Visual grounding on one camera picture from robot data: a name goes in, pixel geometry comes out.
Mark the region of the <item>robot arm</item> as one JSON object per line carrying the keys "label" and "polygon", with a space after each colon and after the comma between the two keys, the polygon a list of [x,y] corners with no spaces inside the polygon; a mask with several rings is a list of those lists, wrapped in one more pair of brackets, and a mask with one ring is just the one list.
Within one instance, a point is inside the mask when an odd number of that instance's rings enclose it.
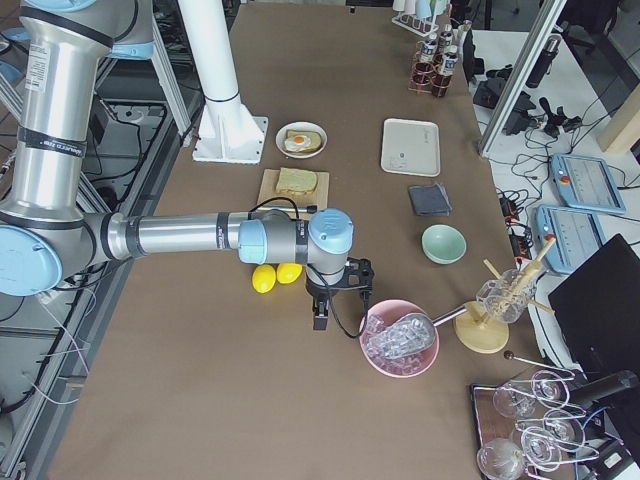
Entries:
{"label": "robot arm", "polygon": [[85,214],[76,205],[97,68],[105,57],[154,52],[148,1],[25,1],[30,33],[26,92],[11,190],[1,203],[1,290],[31,296],[97,263],[154,253],[229,251],[248,264],[306,269],[314,326],[336,317],[334,296],[372,292],[369,261],[349,252],[354,226],[328,208],[303,220],[258,206],[246,212],[174,217]]}

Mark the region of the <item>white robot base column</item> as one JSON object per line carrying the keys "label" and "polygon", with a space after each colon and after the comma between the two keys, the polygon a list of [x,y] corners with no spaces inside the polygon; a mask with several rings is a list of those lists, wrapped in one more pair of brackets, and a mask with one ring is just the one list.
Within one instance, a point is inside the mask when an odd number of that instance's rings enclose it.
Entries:
{"label": "white robot base column", "polygon": [[242,103],[222,3],[184,0],[179,8],[205,99],[193,159],[256,165],[268,119]]}

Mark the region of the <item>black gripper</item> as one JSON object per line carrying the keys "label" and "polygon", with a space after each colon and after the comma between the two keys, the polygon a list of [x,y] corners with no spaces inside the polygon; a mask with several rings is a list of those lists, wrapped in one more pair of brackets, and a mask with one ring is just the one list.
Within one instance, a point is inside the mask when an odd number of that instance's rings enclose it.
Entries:
{"label": "black gripper", "polygon": [[356,291],[367,313],[373,292],[374,270],[366,258],[348,257],[336,273],[322,273],[315,265],[306,266],[306,290],[312,297],[313,330],[325,331],[330,301],[341,291]]}

